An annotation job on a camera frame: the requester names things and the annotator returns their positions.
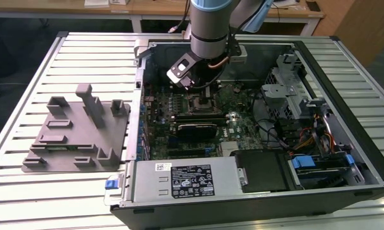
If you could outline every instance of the power supply label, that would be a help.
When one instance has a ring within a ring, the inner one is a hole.
[[[213,174],[209,164],[171,168],[172,197],[215,196]]]

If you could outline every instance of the wooden desk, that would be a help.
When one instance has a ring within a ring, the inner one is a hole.
[[[184,14],[185,0],[133,0],[132,14],[136,15],[132,20],[139,21],[137,28],[141,29],[141,20],[180,20]],[[305,0],[300,5],[307,10],[271,9],[265,18],[267,23],[304,23],[301,35],[312,35],[313,30],[325,14],[313,12],[308,9]]]
[[[315,35],[336,35],[367,67],[384,48],[384,0],[316,0],[327,12]]]
[[[129,19],[133,32],[141,33],[141,20],[180,20],[184,4],[185,0],[131,0],[128,5],[85,9],[84,0],[0,0],[0,17]],[[324,16],[323,12],[309,10],[271,9],[265,22],[304,23],[301,35],[312,35]]]
[[[135,1],[128,5],[111,5],[109,8],[84,8],[85,0],[0,0],[0,12],[29,12],[29,13],[85,13],[85,14],[115,14],[131,13]]]

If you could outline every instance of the gray carpet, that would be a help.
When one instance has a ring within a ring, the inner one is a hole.
[[[144,32],[165,33],[176,25],[173,21],[144,21]],[[16,57],[17,72],[0,78],[0,84],[28,84],[41,64],[59,31],[73,32],[132,32],[128,20],[49,20],[43,28],[39,19],[0,19],[0,37]],[[368,68],[384,86],[384,51]],[[15,109],[27,85],[0,85],[0,131]]]

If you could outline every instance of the robotic arm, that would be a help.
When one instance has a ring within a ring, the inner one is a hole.
[[[167,72],[185,89],[203,89],[220,77],[231,57],[241,54],[235,36],[239,30],[256,32],[273,0],[191,0],[191,47]],[[197,86],[204,73],[217,75]]]

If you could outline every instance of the blue latch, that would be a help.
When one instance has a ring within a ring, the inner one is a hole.
[[[301,167],[313,167],[315,162],[311,156],[300,156],[293,158],[292,165],[296,169]]]
[[[111,189],[119,189],[119,181],[117,180],[107,180],[105,183],[105,189],[111,190]]]
[[[353,159],[353,156],[351,154],[347,154],[345,158],[347,158],[347,161],[349,164],[355,164],[355,159]]]

